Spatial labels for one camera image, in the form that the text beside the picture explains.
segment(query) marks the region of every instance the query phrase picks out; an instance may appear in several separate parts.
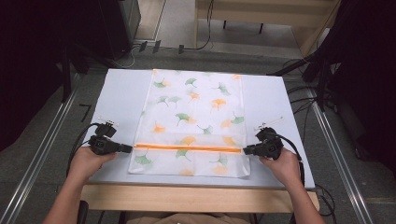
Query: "wire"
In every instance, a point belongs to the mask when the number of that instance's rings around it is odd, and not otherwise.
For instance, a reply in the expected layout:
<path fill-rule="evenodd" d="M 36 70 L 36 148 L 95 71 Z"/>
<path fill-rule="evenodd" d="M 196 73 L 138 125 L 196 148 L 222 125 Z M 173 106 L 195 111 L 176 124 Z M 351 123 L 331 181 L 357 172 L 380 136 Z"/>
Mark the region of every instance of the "wire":
<path fill-rule="evenodd" d="M 103 216 L 105 215 L 105 211 L 102 211 L 101 213 L 100 213 L 100 216 L 99 216 L 99 219 L 98 219 L 98 224 L 101 224 L 102 223 L 102 219 L 103 219 Z"/>
<path fill-rule="evenodd" d="M 304 141 L 305 141 L 306 120 L 308 118 L 309 110 L 311 109 L 313 103 L 314 102 L 311 102 L 311 104 L 309 105 L 309 107 L 308 107 L 308 109 L 306 110 L 306 113 L 305 113 L 304 127 L 303 127 L 303 144 L 304 144 Z"/>
<path fill-rule="evenodd" d="M 288 95 L 289 95 L 289 94 L 291 94 L 292 92 L 299 91 L 299 90 L 305 90 L 305 89 L 315 90 L 316 88 L 315 88 L 315 87 L 307 87 L 307 86 L 299 86 L 299 87 L 294 87 L 294 88 L 289 89 L 289 90 L 287 91 L 287 93 L 288 93 Z"/>
<path fill-rule="evenodd" d="M 323 217 L 329 217 L 332 216 L 332 222 L 334 224 L 337 223 L 337 220 L 335 218 L 335 201 L 334 201 L 334 197 L 330 194 L 330 192 L 328 190 L 326 190 L 325 188 L 323 188 L 321 185 L 319 184 L 315 184 L 316 187 L 320 188 L 322 191 L 322 195 L 319 195 L 319 197 L 323 200 L 323 202 L 326 203 L 326 206 L 329 208 L 330 213 L 328 214 L 321 214 L 319 213 L 321 216 Z M 329 203 L 329 201 L 326 199 L 326 194 L 330 197 L 330 199 L 332 200 L 332 204 Z"/>
<path fill-rule="evenodd" d="M 305 104 L 303 104 L 303 105 L 301 105 L 300 107 L 298 107 L 298 109 L 296 109 L 294 112 L 293 112 L 293 115 L 295 115 L 295 114 L 297 114 L 297 113 L 299 113 L 299 112 L 301 112 L 301 111 L 303 111 L 303 110 L 306 110 L 307 108 L 308 108 L 308 106 L 306 106 L 306 105 L 308 105 L 308 104 L 313 104 L 315 101 L 308 101 L 308 102 L 306 102 Z"/>
<path fill-rule="evenodd" d="M 132 57 L 132 63 L 131 63 L 131 64 L 129 64 L 129 65 L 122 65 L 122 64 L 117 63 L 116 61 L 112 61 L 112 62 L 113 62 L 114 64 L 116 64 L 119 68 L 130 68 L 130 67 L 132 67 L 132 66 L 134 65 L 134 49 L 139 48 L 139 46 L 140 46 L 140 45 L 138 45 L 138 46 L 136 46 L 136 47 L 134 47 L 134 48 L 131 49 L 131 53 L 130 53 L 130 55 L 131 55 L 131 57 Z"/>
<path fill-rule="evenodd" d="M 314 101 L 316 101 L 316 100 L 317 100 L 317 97 L 307 97 L 307 98 L 302 98 L 302 99 L 298 99 L 298 100 L 290 101 L 290 103 L 291 103 L 291 104 L 294 104 L 294 103 L 297 103 L 297 102 L 300 102 L 300 101 L 304 101 L 304 100 L 314 100 Z"/>
<path fill-rule="evenodd" d="M 66 176 L 69 174 L 70 164 L 71 164 L 71 162 L 72 162 L 72 160 L 73 160 L 73 158 L 74 158 L 74 156 L 75 156 L 75 154 L 76 154 L 76 151 L 78 150 L 77 145 L 78 145 L 79 139 L 80 139 L 80 138 L 82 137 L 82 135 L 83 135 L 85 132 L 87 132 L 92 126 L 99 126 L 99 123 L 92 123 L 92 124 L 88 125 L 84 130 L 82 130 L 82 132 L 78 135 L 78 138 L 76 139 L 76 141 L 75 141 L 75 143 L 74 143 L 72 149 L 70 150 L 69 161 L 68 161 L 68 163 L 67 163 L 67 169 L 66 169 Z"/>
<path fill-rule="evenodd" d="M 209 36 L 207 37 L 206 43 L 203 46 L 201 46 L 200 48 L 198 48 L 198 49 L 184 49 L 184 50 L 199 50 L 199 49 L 203 49 L 209 43 L 209 40 L 211 38 L 210 22 L 212 21 L 213 3 L 214 3 L 214 0 L 211 0 L 210 3 L 209 3 L 209 8 L 207 9 L 206 23 L 207 23 L 207 29 L 208 29 L 208 32 L 209 32 Z"/>

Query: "gray floor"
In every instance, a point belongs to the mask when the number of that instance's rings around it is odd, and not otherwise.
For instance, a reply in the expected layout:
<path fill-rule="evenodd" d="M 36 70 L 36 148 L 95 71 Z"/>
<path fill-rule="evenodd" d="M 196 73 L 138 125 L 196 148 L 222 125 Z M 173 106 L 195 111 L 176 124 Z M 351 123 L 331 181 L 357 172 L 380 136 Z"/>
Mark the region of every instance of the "gray floor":
<path fill-rule="evenodd" d="M 166 25 L 171 25 L 166 22 L 166 16 L 174 15 L 168 11 L 172 9 L 171 3 L 177 3 L 177 0 L 167 1 L 168 5 L 163 15 L 162 28 L 166 28 Z M 242 41 L 242 37 L 240 36 L 245 35 L 246 32 L 240 33 L 237 31 L 239 31 L 239 29 L 247 29 L 247 26 L 238 26 L 237 24 L 229 25 L 229 29 L 235 32 L 235 35 L 239 35 L 236 39 Z M 213 35 L 214 47 L 211 50 L 189 51 L 181 55 L 177 54 L 176 50 L 171 49 L 161 50 L 156 54 L 152 54 L 148 50 L 141 53 L 135 52 L 132 69 L 163 68 L 260 75 L 275 72 L 282 68 L 283 64 L 290 58 L 298 58 L 301 57 L 301 55 L 299 56 L 296 46 L 293 45 L 292 38 L 286 35 L 288 33 L 288 28 L 283 27 L 284 30 L 282 31 L 282 27 L 274 27 L 274 29 L 279 29 L 278 32 L 284 34 L 285 39 L 282 41 L 285 42 L 280 41 L 278 44 L 266 42 L 257 47 L 261 48 L 263 46 L 263 48 L 266 48 L 267 46 L 269 50 L 253 50 L 249 52 L 251 48 L 243 48 L 243 45 L 235 44 L 239 45 L 241 49 L 245 49 L 245 51 L 238 51 L 238 54 L 236 54 L 232 51 L 236 48 L 234 48 L 235 45 L 229 45 L 230 42 L 235 42 L 235 40 L 229 39 L 229 42 L 225 42 L 224 45 L 221 45 L 218 44 L 220 42 L 217 41 L 221 41 L 222 37 Z M 204 31 L 205 30 L 202 31 L 203 35 L 199 37 L 199 40 L 205 40 Z M 164 30 L 160 29 L 159 37 L 165 36 L 163 32 Z M 269 34 L 274 34 L 274 36 L 266 38 L 268 41 L 278 40 L 277 36 L 280 35 L 274 30 L 272 33 L 269 32 L 268 35 Z M 191 41 L 190 38 L 175 35 L 175 33 L 173 36 L 177 36 L 177 38 L 186 38 Z M 163 38 L 163 44 L 171 46 L 171 41 L 166 43 L 165 39 L 166 38 Z M 256 46 L 256 44 L 258 43 L 250 43 L 253 49 L 255 49 L 254 46 Z M 230 49 L 215 49 L 215 46 L 232 47 Z M 131 58 L 126 57 L 121 63 L 127 64 L 131 60 Z M 50 148 L 49 155 L 15 223 L 40 223 L 49 211 L 58 189 L 64 182 L 64 172 L 69 150 L 79 131 L 88 125 L 92 118 L 93 109 L 90 111 L 88 117 L 81 122 L 86 108 L 79 106 L 79 104 L 95 105 L 105 77 L 106 69 L 96 63 L 92 63 L 92 69 L 88 75 L 82 75 L 76 99 Z M 287 89 L 305 85 L 300 79 L 300 72 L 298 70 L 293 71 L 291 75 L 284 76 L 284 79 Z M 300 99 L 306 96 L 306 91 L 297 91 L 290 95 L 290 100 Z M 55 117 L 61 105 L 61 98 L 62 89 L 59 89 L 32 119 L 17 142 L 0 153 L 0 214 L 3 214 L 7 209 L 7 205 L 16 187 L 23 178 L 26 169 L 28 169 L 35 152 L 40 146 L 41 140 L 44 138 L 52 119 Z M 293 108 L 297 108 L 298 106 L 298 104 L 293 104 Z M 306 111 L 298 113 L 295 116 L 301 135 L 303 135 L 304 132 L 305 112 Z M 391 171 L 386 169 L 379 162 L 358 160 L 355 157 L 354 147 L 348 138 L 342 121 L 330 109 L 327 109 L 325 114 L 332 126 L 332 130 L 343 155 L 346 158 L 348 167 L 366 201 L 374 223 L 396 223 L 394 221 L 396 220 L 396 214 L 394 213 L 394 211 L 396 211 L 396 181 Z M 359 223 L 324 134 L 318 125 L 318 119 L 312 110 L 307 116 L 304 147 L 316 183 L 326 188 L 335 199 L 335 215 L 337 222 Z M 319 199 L 319 201 L 321 206 L 320 212 L 327 213 L 328 210 L 325 203 L 321 199 Z M 103 223 L 117 223 L 116 220 L 118 219 L 118 215 L 119 212 L 116 211 L 106 212 Z M 87 223 L 96 223 L 99 216 L 99 211 L 91 211 Z M 261 223 L 288 223 L 290 215 L 266 214 L 260 217 L 262 220 Z M 332 223 L 331 217 L 325 217 L 325 219 L 327 223 Z"/>

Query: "green leaf pattern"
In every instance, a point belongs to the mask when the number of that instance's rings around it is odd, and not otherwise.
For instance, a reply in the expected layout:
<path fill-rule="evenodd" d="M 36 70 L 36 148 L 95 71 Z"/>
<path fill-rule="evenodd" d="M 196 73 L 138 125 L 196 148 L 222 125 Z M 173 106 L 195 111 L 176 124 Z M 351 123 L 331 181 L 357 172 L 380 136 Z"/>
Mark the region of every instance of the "green leaf pattern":
<path fill-rule="evenodd" d="M 188 161 L 191 161 L 188 157 L 187 157 L 187 152 L 189 152 L 188 150 L 185 150 L 185 149 L 179 149 L 178 151 L 177 151 L 177 153 L 176 153 L 176 158 L 179 158 L 179 157 L 185 157 Z"/>
<path fill-rule="evenodd" d="M 142 165 L 147 165 L 147 164 L 150 164 L 150 163 L 151 163 L 151 160 L 149 160 L 149 159 L 146 157 L 146 155 L 143 155 L 143 156 L 136 156 L 136 157 L 134 158 L 134 161 L 137 162 L 137 163 L 139 163 L 139 164 L 142 164 Z"/>

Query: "finger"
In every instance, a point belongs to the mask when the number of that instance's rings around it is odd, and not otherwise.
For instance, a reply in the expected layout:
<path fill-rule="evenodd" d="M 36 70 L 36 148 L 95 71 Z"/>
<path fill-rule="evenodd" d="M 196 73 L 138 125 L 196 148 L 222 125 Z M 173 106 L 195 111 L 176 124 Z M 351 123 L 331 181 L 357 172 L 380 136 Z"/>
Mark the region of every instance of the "finger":
<path fill-rule="evenodd" d="M 106 154 L 106 155 L 100 156 L 100 158 L 102 160 L 102 163 L 105 163 L 107 161 L 112 161 L 117 158 L 117 153 Z"/>
<path fill-rule="evenodd" d="M 265 157 L 259 157 L 259 160 L 266 166 L 270 166 L 274 161 L 269 160 L 268 158 Z"/>

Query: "black cable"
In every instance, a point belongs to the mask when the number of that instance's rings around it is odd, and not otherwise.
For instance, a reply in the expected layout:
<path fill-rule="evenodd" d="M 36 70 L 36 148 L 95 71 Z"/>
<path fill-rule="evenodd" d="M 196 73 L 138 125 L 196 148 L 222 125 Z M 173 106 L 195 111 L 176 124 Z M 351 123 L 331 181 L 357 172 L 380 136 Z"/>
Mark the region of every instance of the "black cable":
<path fill-rule="evenodd" d="M 297 147 L 294 145 L 294 143 L 292 143 L 288 138 L 278 134 L 278 133 L 266 133 L 268 135 L 272 135 L 272 136 L 276 136 L 279 137 L 283 140 L 285 140 L 287 143 L 289 143 L 289 145 L 293 148 L 294 152 L 296 153 L 297 156 L 297 160 L 299 162 L 299 166 L 300 166 L 300 178 L 301 178 L 301 182 L 303 183 L 303 185 L 305 186 L 305 172 L 304 172 L 304 164 L 303 164 L 303 159 L 299 153 L 299 151 L 297 150 Z"/>
<path fill-rule="evenodd" d="M 311 109 L 313 103 L 314 102 L 311 102 L 311 104 L 309 105 L 309 107 L 308 107 L 308 109 L 306 110 L 306 113 L 305 113 L 304 127 L 303 127 L 303 144 L 304 144 L 304 141 L 305 141 L 306 119 L 308 118 L 308 113 L 309 113 L 309 110 Z"/>
<path fill-rule="evenodd" d="M 330 194 L 330 192 L 328 190 L 326 190 L 325 188 L 323 188 L 321 185 L 319 184 L 315 184 L 316 187 L 320 188 L 322 191 L 323 195 L 319 195 L 319 197 L 323 200 L 323 202 L 326 203 L 326 206 L 329 208 L 330 213 L 328 214 L 321 214 L 319 213 L 321 216 L 323 217 L 329 217 L 332 216 L 332 223 L 336 224 L 337 223 L 337 219 L 335 218 L 335 201 L 334 201 L 334 197 Z M 329 201 L 326 199 L 326 197 L 324 197 L 325 193 L 330 197 L 330 199 L 332 200 L 332 204 L 329 203 Z"/>
<path fill-rule="evenodd" d="M 100 213 L 100 216 L 99 216 L 99 219 L 98 219 L 98 224 L 101 224 L 102 223 L 102 219 L 103 219 L 103 216 L 105 215 L 105 211 L 102 211 L 101 213 Z"/>
<path fill-rule="evenodd" d="M 315 101 L 308 101 L 308 102 L 306 102 L 305 104 L 301 105 L 300 107 L 298 107 L 298 109 L 296 109 L 296 110 L 293 112 L 293 115 L 295 115 L 295 114 L 297 114 L 297 113 L 299 113 L 299 112 L 301 112 L 301 111 L 307 109 L 307 107 L 304 107 L 304 106 L 306 106 L 306 105 L 308 105 L 308 104 L 312 104 L 313 102 L 315 102 Z"/>
<path fill-rule="evenodd" d="M 292 92 L 299 91 L 299 90 L 305 90 L 305 89 L 315 90 L 316 88 L 315 87 L 308 87 L 308 86 L 298 86 L 298 87 L 294 87 L 294 88 L 291 88 L 291 89 L 287 90 L 287 93 L 289 95 Z"/>
<path fill-rule="evenodd" d="M 209 40 L 211 38 L 210 22 L 212 21 L 213 3 L 214 3 L 214 0 L 211 0 L 210 3 L 209 3 L 209 8 L 207 9 L 206 23 L 207 23 L 207 29 L 208 29 L 208 32 L 209 32 L 209 36 L 207 37 L 206 43 L 203 46 L 201 46 L 200 48 L 198 48 L 198 49 L 185 49 L 185 50 L 199 50 L 199 49 L 203 49 L 209 43 Z"/>
<path fill-rule="evenodd" d="M 92 126 L 99 126 L 99 123 L 92 123 L 90 125 L 88 125 L 84 130 L 82 130 L 82 132 L 78 135 L 78 138 L 76 139 L 72 149 L 70 150 L 70 155 L 69 155 L 69 161 L 67 163 L 67 169 L 66 169 L 66 176 L 69 174 L 69 169 L 70 169 L 70 163 L 72 162 L 74 155 L 76 154 L 76 151 L 78 150 L 78 142 L 79 139 L 82 137 L 82 135 L 87 132 Z"/>
<path fill-rule="evenodd" d="M 300 102 L 300 101 L 304 101 L 304 100 L 314 100 L 314 101 L 316 101 L 317 97 L 307 97 L 307 98 L 302 98 L 302 99 L 290 101 L 290 104 L 294 104 L 294 103 L 297 103 L 297 102 Z"/>

